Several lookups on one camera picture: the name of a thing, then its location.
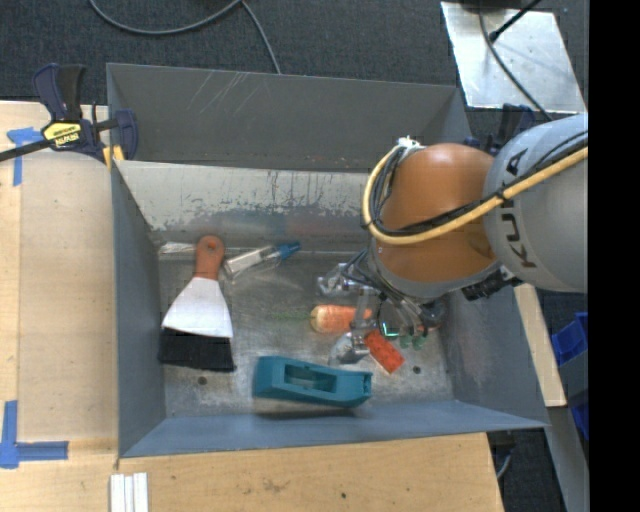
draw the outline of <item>wooden board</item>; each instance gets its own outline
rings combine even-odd
[[[0,509],[108,510],[113,473],[146,472],[152,512],[503,511],[484,434],[121,460],[71,445],[66,462],[0,473]]]
[[[39,129],[49,120],[37,103],[2,108],[3,134],[29,126]],[[85,107],[85,116],[89,115]],[[99,108],[98,117],[105,115],[106,108]],[[113,437],[113,223],[108,171],[88,156],[48,149],[23,157],[23,181],[18,187],[12,186],[12,169],[13,161],[4,162],[11,197],[3,201],[16,203],[20,198],[3,213],[13,216],[13,222],[8,218],[3,222],[3,229],[13,230],[8,233],[11,252],[5,259],[11,259],[7,269],[13,273],[20,269],[20,281],[19,293],[17,274],[11,278],[13,289],[7,287],[19,297],[18,303],[9,301],[7,311],[17,307],[20,313],[18,323],[5,318],[3,329],[12,325],[19,329],[21,372],[17,394],[14,389],[3,396],[18,398],[18,439]]]
[[[46,118],[37,104],[2,102],[0,151],[14,143],[7,131]],[[18,325],[20,276],[20,187],[13,186],[14,162],[0,162],[0,425],[4,402],[18,397]]]
[[[564,407],[567,405],[567,398],[536,289],[530,284],[522,284],[514,288],[514,294],[531,349],[533,364],[538,374],[544,403],[547,407]]]

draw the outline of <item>carrot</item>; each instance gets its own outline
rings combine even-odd
[[[355,306],[339,306],[337,304],[320,304],[313,308],[309,315],[311,328],[323,334],[341,334],[351,330],[351,322],[356,314]],[[372,311],[365,310],[365,319],[370,318]]]

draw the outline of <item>black cable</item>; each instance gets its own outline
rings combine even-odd
[[[524,85],[522,85],[518,79],[513,75],[513,73],[511,73],[511,71],[509,70],[509,68],[507,67],[507,65],[503,62],[503,60],[500,58],[500,55],[498,55],[498,52],[496,51],[496,49],[493,47],[493,43],[491,42],[490,38],[489,38],[489,33],[487,32],[487,26],[484,22],[484,16],[482,15],[481,12],[478,12],[478,20],[480,21],[480,28],[482,29],[482,36],[484,37],[485,42],[487,43],[487,46],[489,47],[489,50],[491,51],[491,53],[493,54],[493,57],[496,59],[496,62],[500,65],[500,67],[502,68],[502,70],[507,74],[507,76],[509,77],[509,79],[513,82],[513,84],[520,90],[520,92],[522,94],[524,94],[531,103],[533,103],[533,105],[540,111],[540,113],[544,116],[544,118],[547,121],[553,121],[553,118],[549,115],[549,113],[544,109],[544,107],[542,107],[542,105],[540,105],[535,98],[531,95],[531,93],[529,93],[529,91],[527,91],[527,89],[525,89]]]
[[[496,479],[500,480],[504,474],[506,473],[507,469],[509,469],[509,465],[511,464],[511,457],[512,454],[509,453],[505,459],[504,462],[502,463],[502,466],[500,467],[500,469],[498,471],[496,471]]]
[[[505,30],[507,30],[511,25],[513,25],[516,21],[522,18],[525,14],[527,14],[531,9],[533,9],[541,1],[542,0],[533,0],[533,2],[531,2],[529,5],[524,6],[514,16],[509,18],[507,22],[504,25],[502,25],[499,29],[491,32],[491,34],[489,34],[489,40],[492,43],[495,43],[496,39],[498,39]]]
[[[416,222],[415,224],[411,224],[409,226],[405,226],[399,230],[388,230],[383,228],[381,225],[378,225],[376,223],[376,227],[383,233],[390,235],[390,236],[396,236],[396,235],[412,235],[412,234],[417,234],[417,233],[422,233],[424,231],[428,231],[430,229],[436,228],[438,226],[442,226],[443,224],[446,224],[447,222],[460,217],[461,215],[464,215],[465,213],[477,208],[478,206],[482,205],[483,203],[486,203],[487,201],[490,201],[491,199],[493,199],[494,197],[500,197],[502,196],[502,194],[504,193],[504,190],[510,187],[513,187],[514,185],[517,185],[518,183],[520,183],[521,181],[524,181],[528,178],[530,178],[531,176],[533,176],[534,174],[540,172],[541,170],[547,168],[549,165],[553,165],[555,162],[558,162],[560,160],[562,160],[564,157],[570,155],[571,153],[575,153],[576,151],[582,149],[583,147],[585,147],[588,143],[587,139],[581,140],[579,142],[577,142],[576,144],[573,144],[571,146],[569,146],[568,148],[564,149],[563,151],[561,151],[560,153],[558,153],[555,158],[553,159],[549,159],[549,157],[551,155],[553,155],[556,151],[558,151],[560,148],[562,148],[563,146],[565,146],[566,144],[569,144],[570,142],[572,142],[573,140],[582,137],[583,135],[585,135],[586,133],[588,133],[588,130],[585,130],[583,132],[580,132],[576,135],[573,135],[571,137],[569,137],[568,139],[565,139],[564,141],[560,142],[559,144],[557,144],[556,146],[554,146],[552,149],[550,149],[549,151],[547,151],[547,153],[545,153],[543,156],[541,156],[534,164],[532,164],[529,167],[529,170],[523,174],[521,174],[520,176],[516,177],[515,179],[513,179],[511,182],[509,182],[507,185],[504,185],[503,187],[500,187],[498,190],[496,190],[495,192],[489,194],[488,196],[479,199],[477,201],[472,201],[471,203],[468,203],[466,205],[463,205],[459,208],[455,208],[453,210],[450,210],[448,212],[445,212],[443,214],[440,214],[436,217],[433,217],[431,219],[428,219],[426,221],[421,221],[421,222]]]
[[[120,30],[124,30],[125,32],[130,32],[130,33],[141,35],[141,36],[169,36],[169,35],[183,34],[183,33],[188,32],[190,30],[195,30],[197,28],[200,28],[200,27],[202,27],[202,26],[204,26],[204,25],[206,25],[208,23],[213,23],[214,21],[220,19],[222,16],[224,16],[225,14],[230,12],[232,9],[234,9],[238,5],[242,5],[242,7],[247,11],[247,14],[249,14],[249,17],[251,18],[251,21],[253,21],[254,25],[258,29],[260,37],[262,38],[262,41],[264,42],[265,46],[267,47],[267,51],[269,52],[269,56],[271,58],[271,62],[273,62],[273,66],[275,67],[276,72],[279,75],[282,74],[282,72],[280,71],[280,66],[278,64],[276,56],[275,56],[275,54],[273,52],[273,48],[271,47],[271,44],[269,43],[269,40],[267,39],[267,35],[265,34],[264,30],[262,29],[262,25],[260,25],[260,21],[258,21],[258,18],[253,13],[253,11],[251,10],[251,8],[247,4],[247,2],[245,2],[245,0],[232,0],[225,7],[220,9],[218,12],[212,14],[211,16],[207,16],[206,18],[204,18],[202,20],[196,21],[195,23],[191,23],[189,25],[185,25],[183,27],[166,29],[166,30],[147,30],[147,29],[141,29],[141,28],[136,28],[136,27],[130,27],[129,25],[125,25],[123,23],[120,23],[119,21],[116,21],[113,18],[107,16],[96,5],[95,0],[89,0],[89,5],[93,8],[93,10],[96,12],[96,14],[98,16],[100,16],[104,21],[106,21],[110,25],[113,25],[114,27],[119,28]]]
[[[124,30],[126,32],[131,32],[133,34],[138,34],[141,36],[169,36],[169,35],[175,35],[175,34],[182,34],[184,32],[188,32],[189,30],[194,30],[196,28],[202,27],[207,23],[211,23],[221,18],[226,13],[231,11],[234,7],[242,3],[243,3],[243,0],[232,0],[231,2],[229,2],[229,4],[226,5],[226,7],[223,7],[222,9],[212,14],[211,16],[207,16],[202,20],[196,21],[195,23],[191,23],[189,25],[185,25],[183,27],[171,28],[166,30],[146,30],[142,28],[136,28],[136,27],[130,27],[128,25],[124,25],[123,23],[120,23],[119,21],[116,21],[113,18],[110,18],[96,5],[95,0],[89,0],[89,5],[98,14],[98,16],[100,16],[104,21],[106,21],[110,25],[113,25],[114,27],[119,28],[120,30]]]
[[[347,263],[344,265],[344,268],[340,270],[340,274],[342,275],[342,277],[350,281],[353,281],[355,283],[361,284],[363,286],[372,286],[373,283],[369,279],[364,277],[362,275],[360,268],[356,266],[357,263],[359,263],[364,258],[366,253],[367,253],[367,249],[362,249],[360,252],[356,253],[349,261],[347,261]],[[359,277],[354,276],[351,273],[350,269],[357,270],[360,273],[360,276]]]
[[[269,44],[267,35],[264,33],[264,30],[262,30],[262,25],[260,25],[258,18],[256,18],[256,15],[253,14],[253,11],[251,10],[247,2],[245,2],[244,0],[242,0],[242,7],[244,7],[244,9],[247,11],[247,14],[251,17],[251,20],[253,21],[254,25],[258,29],[258,32],[260,33],[260,37],[262,37],[262,41],[264,42],[264,45],[267,47],[267,51],[269,52],[269,57],[271,57],[271,62],[273,62],[273,67],[276,68],[276,73],[281,75],[282,71],[280,71],[278,60],[276,59],[276,56],[273,53],[273,48],[271,48],[271,44]]]
[[[382,207],[384,203],[389,199],[391,195],[391,187],[393,185],[393,176],[395,175],[396,167],[402,155],[404,155],[407,148],[399,147],[393,154],[387,159],[384,167],[380,171],[376,181],[373,184],[371,195],[369,196],[369,211],[371,212],[372,222],[376,222],[382,214]],[[389,177],[389,183],[385,189],[385,183]],[[381,194],[385,192],[385,195],[380,199]]]

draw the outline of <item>gray bin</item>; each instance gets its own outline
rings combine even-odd
[[[261,355],[326,364],[335,336],[308,314],[315,279],[367,244],[367,172],[402,136],[469,133],[455,87],[109,64],[112,110],[131,108],[139,151],[112,172],[119,452],[148,456],[537,428],[548,418],[513,291],[446,297],[445,324],[349,410],[254,399]],[[237,370],[162,366],[160,323],[191,277],[167,242],[220,236],[229,254],[299,240],[273,273],[221,286]]]

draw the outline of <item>cable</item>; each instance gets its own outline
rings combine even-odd
[[[587,145],[587,139],[584,138],[582,140],[579,140],[577,143],[570,145],[568,148],[559,151],[563,146],[566,146],[567,144],[570,144],[571,142],[575,141],[576,139],[580,139],[581,137],[583,137],[584,135],[586,135],[588,133],[588,130],[584,130],[580,133],[577,133],[575,135],[572,135],[571,137],[563,140],[562,142],[560,142],[559,144],[556,144],[553,148],[551,148],[550,150],[548,150],[543,156],[541,156],[540,158],[538,158],[538,160],[532,164],[529,167],[529,170],[522,173],[520,176],[516,177],[514,180],[512,180],[509,185],[515,185],[517,183],[520,183],[521,181],[529,178],[530,176],[532,176],[533,174],[535,174],[536,172],[544,169],[545,166],[547,165],[551,165],[552,163],[555,163],[557,161],[559,161],[560,159],[564,158],[565,156],[570,155],[571,153],[574,153],[575,151],[582,149],[583,147],[585,147]],[[558,154],[556,154],[554,156],[553,159],[551,159],[551,155],[554,155],[556,152],[558,152]],[[453,210],[450,210],[448,212],[445,212],[441,215],[437,215],[436,217],[433,217],[431,219],[428,220],[424,220],[424,221],[420,221],[420,222],[416,222],[414,224],[410,224],[408,226],[403,227],[400,230],[392,230],[392,229],[388,229],[385,228],[376,218],[374,218],[374,221],[376,222],[376,226],[378,227],[378,229],[380,229],[380,231],[382,231],[383,233],[387,234],[387,235],[408,235],[408,234],[415,234],[415,233],[421,233],[423,231],[426,231],[428,229],[431,228],[435,228],[438,226],[442,226],[443,224],[445,224],[446,222],[448,222],[449,220],[456,218],[464,213],[470,212],[471,210],[473,210],[475,207],[479,206],[480,204],[482,204],[484,201],[487,201],[489,199],[491,199],[494,196],[498,196],[500,197],[500,194],[502,193],[502,188],[498,189],[497,191],[494,191],[492,194],[490,194],[489,196],[483,198],[483,199],[479,199],[477,201],[472,201],[471,203],[468,203],[464,206],[461,206],[459,208],[455,208]]]
[[[382,305],[384,302],[389,301],[395,308],[400,321],[404,325],[408,326],[409,334],[411,336],[418,335],[418,333],[427,333],[428,327],[424,324],[422,318],[416,312],[420,310],[420,306],[414,303],[404,294],[396,290],[382,276],[373,275],[372,273],[361,267],[361,264],[367,256],[368,252],[369,251],[366,248],[358,252],[345,264],[344,268],[340,271],[340,274],[346,279],[359,283],[363,286],[369,286],[378,291],[378,298],[380,299],[380,302],[375,314],[377,329],[383,336],[390,335],[380,322]],[[356,277],[352,272],[357,272],[358,277]]]
[[[544,109],[544,107],[542,107],[542,105],[540,105],[535,100],[535,98],[531,95],[531,93],[529,93],[529,91],[525,89],[524,85],[522,85],[518,81],[518,79],[513,75],[513,73],[511,73],[507,65],[500,58],[500,55],[498,55],[498,52],[493,47],[493,43],[491,42],[489,33],[487,32],[487,26],[484,22],[484,16],[482,15],[481,12],[478,13],[478,20],[480,21],[480,28],[482,29],[482,36],[484,37],[484,40],[487,43],[487,46],[489,47],[489,50],[493,54],[493,57],[496,59],[496,62],[500,65],[502,70],[507,74],[507,76],[513,82],[513,84],[520,90],[522,94],[524,94],[528,98],[528,100],[531,103],[533,103],[533,105],[540,111],[540,113],[545,117],[545,119],[547,119],[547,121],[553,121],[553,118],[549,115],[549,113]]]
[[[175,35],[175,34],[182,34],[184,32],[188,32],[189,30],[194,30],[196,28],[202,27],[207,23],[211,23],[221,18],[223,15],[225,15],[231,9],[233,9],[234,7],[236,7],[241,3],[243,3],[243,0],[232,0],[231,2],[229,2],[229,4],[227,4],[226,7],[223,7],[222,9],[212,14],[211,16],[207,16],[206,18],[200,21],[196,21],[195,23],[191,23],[190,25],[185,25],[184,27],[171,28],[166,30],[146,30],[142,28],[136,28],[136,27],[130,27],[128,25],[124,25],[123,23],[120,23],[114,20],[113,18],[110,18],[96,5],[95,0],[89,0],[89,5],[98,14],[98,16],[100,16],[104,21],[106,21],[110,25],[113,25],[114,27],[119,28],[120,30],[124,30],[126,32],[132,32],[133,34],[138,34],[141,36],[169,36],[169,35]]]
[[[166,29],[166,30],[147,30],[147,29],[141,29],[141,28],[136,28],[136,27],[130,27],[129,25],[125,25],[123,23],[120,23],[119,21],[116,21],[113,18],[107,16],[97,6],[97,4],[95,3],[95,0],[89,0],[89,5],[96,12],[96,14],[98,16],[100,16],[104,21],[106,21],[110,25],[113,25],[114,27],[119,28],[120,30],[124,30],[125,32],[131,32],[133,34],[137,34],[137,35],[141,35],[141,36],[169,36],[169,35],[183,34],[183,33],[188,32],[190,30],[195,30],[197,28],[200,28],[200,27],[202,27],[202,26],[204,26],[204,25],[206,25],[208,23],[212,23],[212,22],[220,19],[222,16],[224,16],[225,14],[230,12],[232,9],[234,9],[238,5],[241,5],[247,11],[247,14],[249,14],[249,17],[251,18],[251,21],[253,21],[254,25],[258,29],[260,37],[262,38],[262,41],[264,42],[265,46],[267,47],[267,51],[269,52],[269,57],[271,58],[271,62],[273,63],[273,66],[276,69],[276,72],[279,75],[282,74],[282,72],[280,71],[280,65],[278,64],[276,56],[275,56],[275,54],[273,52],[273,48],[271,47],[271,44],[269,43],[269,40],[267,39],[267,35],[265,34],[264,30],[262,29],[262,25],[260,25],[260,21],[258,21],[258,18],[254,14],[254,12],[251,10],[251,8],[247,4],[247,2],[245,2],[245,0],[232,0],[225,7],[220,9],[218,12],[212,14],[211,16],[207,16],[206,18],[204,18],[202,20],[196,21],[195,23],[191,23],[189,25],[185,25],[183,27]]]
[[[533,9],[536,5],[538,5],[542,0],[533,0],[529,5],[526,5],[522,9],[520,9],[513,17],[509,18],[509,20],[502,25],[498,30],[494,30],[489,34],[489,40],[492,43],[495,43],[496,40],[502,35],[502,33],[507,30],[511,25],[513,25],[516,21],[522,18],[525,14],[527,14],[531,9]]]
[[[276,56],[273,53],[273,48],[271,48],[271,45],[269,44],[269,40],[267,39],[267,35],[264,33],[264,30],[262,30],[262,25],[260,25],[260,22],[258,21],[258,18],[256,18],[256,15],[253,14],[253,11],[251,10],[251,8],[247,4],[247,2],[245,2],[244,0],[242,0],[242,7],[245,8],[245,10],[247,11],[247,14],[251,17],[251,20],[253,21],[254,25],[258,29],[258,32],[260,33],[260,36],[262,37],[262,41],[264,42],[264,45],[267,47],[267,51],[269,52],[269,57],[271,57],[271,62],[273,62],[273,67],[276,68],[276,73],[281,75],[282,71],[280,71],[280,66],[278,65],[278,60],[276,59]]]
[[[511,456],[512,456],[511,453],[509,453],[509,455],[505,457],[504,462],[502,463],[502,466],[496,473],[497,480],[500,480],[506,473],[507,469],[509,468],[509,464],[511,463]]]
[[[405,153],[406,149],[404,147],[395,150],[392,153],[391,157],[387,159],[387,162],[382,168],[382,171],[380,173],[381,179],[377,180],[377,183],[374,186],[374,190],[371,194],[371,200],[369,201],[374,219],[378,219],[380,217],[384,204],[387,202],[389,197],[391,197],[395,169],[398,165],[398,162],[403,157],[403,155],[405,155]],[[380,197],[383,192],[384,196],[382,197],[382,200],[375,201],[374,198]]]
[[[540,159],[531,171],[522,176],[523,179],[516,179],[511,184],[502,187],[488,198],[483,199],[478,204],[473,204],[473,209],[470,211],[464,211],[461,215],[458,215],[458,210],[454,211],[455,217],[445,222],[442,225],[433,227],[429,230],[422,231],[420,233],[404,233],[404,234],[388,234],[379,229],[379,226],[375,222],[376,219],[372,217],[370,209],[370,196],[374,183],[377,181],[382,169],[384,168],[387,160],[391,158],[394,152],[402,146],[395,146],[389,153],[387,153],[383,159],[378,162],[371,171],[371,175],[365,185],[363,199],[362,199],[362,216],[364,225],[369,232],[381,242],[388,243],[390,245],[409,245],[424,242],[437,236],[444,235],[454,229],[458,229],[461,226],[468,224],[469,222],[487,214],[494,208],[500,206],[506,200],[515,197],[516,195],[524,192],[525,190],[537,185],[538,183],[568,169],[582,160],[588,157],[588,146],[573,151],[568,156],[563,157],[561,160],[556,161],[542,169],[536,167],[540,165],[544,160]]]

